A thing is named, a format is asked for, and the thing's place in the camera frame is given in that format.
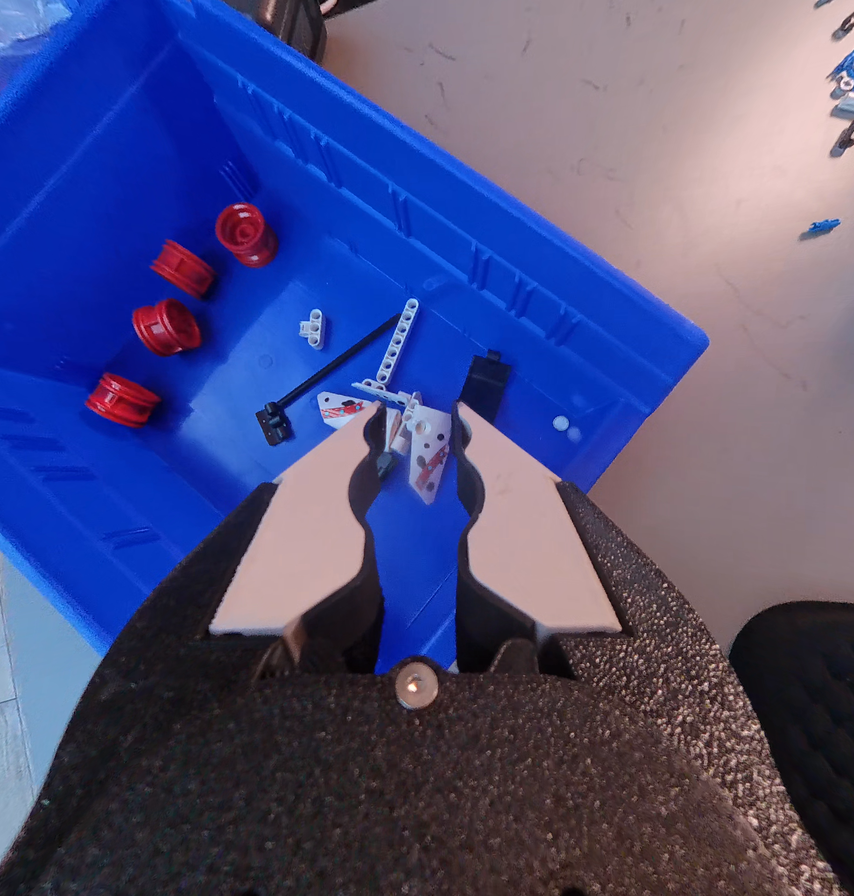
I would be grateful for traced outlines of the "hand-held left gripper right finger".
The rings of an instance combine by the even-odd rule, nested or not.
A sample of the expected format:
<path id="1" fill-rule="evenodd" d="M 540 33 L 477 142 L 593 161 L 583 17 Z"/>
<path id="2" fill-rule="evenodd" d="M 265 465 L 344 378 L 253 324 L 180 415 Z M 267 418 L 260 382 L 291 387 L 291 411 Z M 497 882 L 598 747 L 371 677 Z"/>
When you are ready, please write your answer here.
<path id="1" fill-rule="evenodd" d="M 455 648 L 460 670 L 488 670 L 524 643 L 540 670 L 559 639 L 627 632 L 567 503 L 567 486 L 467 404 L 455 405 L 458 541 Z"/>

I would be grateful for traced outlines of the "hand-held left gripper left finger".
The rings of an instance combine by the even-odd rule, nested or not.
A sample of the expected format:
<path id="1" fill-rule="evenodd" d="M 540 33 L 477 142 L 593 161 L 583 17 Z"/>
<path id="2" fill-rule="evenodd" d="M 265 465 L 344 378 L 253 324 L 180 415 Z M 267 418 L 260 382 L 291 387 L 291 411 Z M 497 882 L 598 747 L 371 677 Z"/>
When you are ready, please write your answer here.
<path id="1" fill-rule="evenodd" d="M 324 646 L 352 673 L 375 671 L 385 599 L 367 512 L 385 435 L 386 408 L 370 404 L 276 476 L 211 637 L 276 636 L 296 663 Z"/>

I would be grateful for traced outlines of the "white stickered panel piece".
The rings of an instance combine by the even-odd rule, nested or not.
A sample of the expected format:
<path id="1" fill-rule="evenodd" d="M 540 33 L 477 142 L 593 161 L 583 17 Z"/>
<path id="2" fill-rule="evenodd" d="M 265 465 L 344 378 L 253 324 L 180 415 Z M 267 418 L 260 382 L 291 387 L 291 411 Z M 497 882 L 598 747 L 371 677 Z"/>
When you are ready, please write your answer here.
<path id="1" fill-rule="evenodd" d="M 425 505 L 431 505 L 450 454 L 452 417 L 415 402 L 402 422 L 410 434 L 409 487 Z"/>
<path id="2" fill-rule="evenodd" d="M 339 430 L 346 426 L 353 418 L 376 402 L 374 399 L 327 391 L 320 392 L 317 395 L 317 401 L 322 420 L 332 430 Z"/>

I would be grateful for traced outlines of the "white beam with holes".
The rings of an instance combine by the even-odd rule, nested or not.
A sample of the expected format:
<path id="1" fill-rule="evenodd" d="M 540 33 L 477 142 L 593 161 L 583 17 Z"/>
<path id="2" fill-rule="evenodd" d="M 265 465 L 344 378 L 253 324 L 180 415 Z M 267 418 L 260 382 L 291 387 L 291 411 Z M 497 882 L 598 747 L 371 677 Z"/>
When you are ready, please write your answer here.
<path id="1" fill-rule="evenodd" d="M 389 392 L 395 369 L 398 367 L 403 350 L 410 336 L 420 310 L 419 301 L 409 298 L 402 309 L 387 351 L 379 366 L 374 383 L 379 392 Z"/>

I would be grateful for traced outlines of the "blue storage bin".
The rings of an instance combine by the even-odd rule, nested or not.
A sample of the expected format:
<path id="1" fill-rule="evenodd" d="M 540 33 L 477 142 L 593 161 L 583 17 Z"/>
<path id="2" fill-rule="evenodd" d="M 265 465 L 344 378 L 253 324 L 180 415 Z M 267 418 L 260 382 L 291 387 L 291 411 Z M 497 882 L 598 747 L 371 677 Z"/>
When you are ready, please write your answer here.
<path id="1" fill-rule="evenodd" d="M 215 224 L 251 203 L 275 260 Z M 196 300 L 166 239 L 217 271 Z M 512 372 L 496 426 L 591 488 L 709 346 L 685 316 L 221 2 L 93 2 L 0 97 L 0 550 L 98 654 L 257 486 L 332 434 L 322 391 L 375 375 L 391 332 L 288 408 L 255 413 L 391 316 L 420 310 L 391 381 L 449 412 L 474 355 Z M 194 315 L 150 352 L 136 308 Z M 325 343 L 298 335 L 313 308 Z M 103 373 L 157 393 L 143 428 L 85 407 Z"/>

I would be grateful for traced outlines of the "grey desk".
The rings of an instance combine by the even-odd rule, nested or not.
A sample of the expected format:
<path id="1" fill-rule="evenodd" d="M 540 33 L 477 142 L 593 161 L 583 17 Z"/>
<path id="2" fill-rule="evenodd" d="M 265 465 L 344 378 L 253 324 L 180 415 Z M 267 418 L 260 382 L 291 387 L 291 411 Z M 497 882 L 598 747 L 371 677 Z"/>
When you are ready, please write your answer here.
<path id="1" fill-rule="evenodd" d="M 731 645 L 854 602 L 854 2 L 373 2 L 325 67 L 710 338 L 592 498 Z"/>

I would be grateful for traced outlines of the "black brick part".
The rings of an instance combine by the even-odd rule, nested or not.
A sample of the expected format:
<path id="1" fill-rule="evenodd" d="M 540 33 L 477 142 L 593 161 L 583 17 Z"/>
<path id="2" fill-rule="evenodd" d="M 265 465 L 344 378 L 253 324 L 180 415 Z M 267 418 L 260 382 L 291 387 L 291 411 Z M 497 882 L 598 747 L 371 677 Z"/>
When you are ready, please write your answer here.
<path id="1" fill-rule="evenodd" d="M 487 350 L 485 356 L 474 355 L 458 400 L 493 424 L 511 372 L 511 365 L 497 350 Z"/>

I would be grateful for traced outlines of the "long black axle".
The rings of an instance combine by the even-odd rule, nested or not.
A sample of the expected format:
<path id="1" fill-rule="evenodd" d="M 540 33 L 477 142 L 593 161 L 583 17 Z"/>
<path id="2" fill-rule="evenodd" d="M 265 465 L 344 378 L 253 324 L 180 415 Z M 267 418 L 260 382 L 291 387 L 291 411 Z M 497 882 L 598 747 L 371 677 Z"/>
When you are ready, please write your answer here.
<path id="1" fill-rule="evenodd" d="M 262 429 L 267 444 L 276 447 L 284 442 L 290 441 L 294 437 L 294 434 L 291 421 L 287 414 L 288 408 L 313 391 L 323 380 L 332 376 L 334 372 L 342 368 L 345 364 L 348 364 L 362 352 L 369 349 L 369 347 L 379 338 L 388 334 L 390 331 L 395 331 L 401 320 L 402 313 L 391 316 L 338 357 L 328 362 L 312 375 L 309 375 L 307 379 L 292 388 L 285 396 L 277 400 L 266 402 L 264 408 L 255 413 L 255 418 Z"/>

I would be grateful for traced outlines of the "red toy wheel hub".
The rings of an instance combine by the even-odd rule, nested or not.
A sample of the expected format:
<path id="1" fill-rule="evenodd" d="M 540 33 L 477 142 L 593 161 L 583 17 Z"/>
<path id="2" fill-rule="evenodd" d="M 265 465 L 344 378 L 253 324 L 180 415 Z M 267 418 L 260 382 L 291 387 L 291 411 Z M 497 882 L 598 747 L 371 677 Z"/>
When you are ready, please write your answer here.
<path id="1" fill-rule="evenodd" d="M 85 407 L 98 416 L 131 429 L 147 425 L 162 398 L 155 392 L 112 373 L 103 373 L 85 399 Z"/>
<path id="2" fill-rule="evenodd" d="M 141 343 L 159 357 L 173 357 L 202 345 L 196 318 L 174 298 L 136 308 L 132 312 L 132 325 Z"/>
<path id="3" fill-rule="evenodd" d="M 259 208 L 251 203 L 233 203 L 219 214 L 215 233 L 219 242 L 248 268 L 272 263 L 279 241 Z"/>
<path id="4" fill-rule="evenodd" d="M 206 300 L 217 271 L 180 243 L 166 239 L 150 269 L 189 297 Z"/>

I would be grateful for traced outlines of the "loose small building parts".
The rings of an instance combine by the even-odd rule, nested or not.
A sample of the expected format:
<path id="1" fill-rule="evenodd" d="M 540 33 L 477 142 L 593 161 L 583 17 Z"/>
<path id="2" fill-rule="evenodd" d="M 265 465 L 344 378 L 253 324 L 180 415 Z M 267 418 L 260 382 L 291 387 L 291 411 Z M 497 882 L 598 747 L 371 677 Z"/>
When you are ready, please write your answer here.
<path id="1" fill-rule="evenodd" d="M 844 17 L 832 32 L 831 38 L 841 44 L 854 31 L 854 8 Z M 854 46 L 828 73 L 829 97 L 834 101 L 830 115 L 838 120 L 842 128 L 829 150 L 829 158 L 840 160 L 854 148 Z M 831 234 L 841 225 L 835 216 L 815 220 L 799 236 L 801 241 L 813 240 Z"/>

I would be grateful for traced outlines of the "clear plastic bag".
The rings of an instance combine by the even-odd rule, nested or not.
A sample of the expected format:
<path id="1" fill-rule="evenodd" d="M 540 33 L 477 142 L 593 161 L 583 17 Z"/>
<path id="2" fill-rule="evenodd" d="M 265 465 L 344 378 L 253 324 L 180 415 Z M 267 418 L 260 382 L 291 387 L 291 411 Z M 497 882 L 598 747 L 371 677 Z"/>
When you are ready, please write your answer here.
<path id="1" fill-rule="evenodd" d="M 80 8 L 79 1 L 0 1 L 0 92 L 37 54 L 55 27 Z"/>

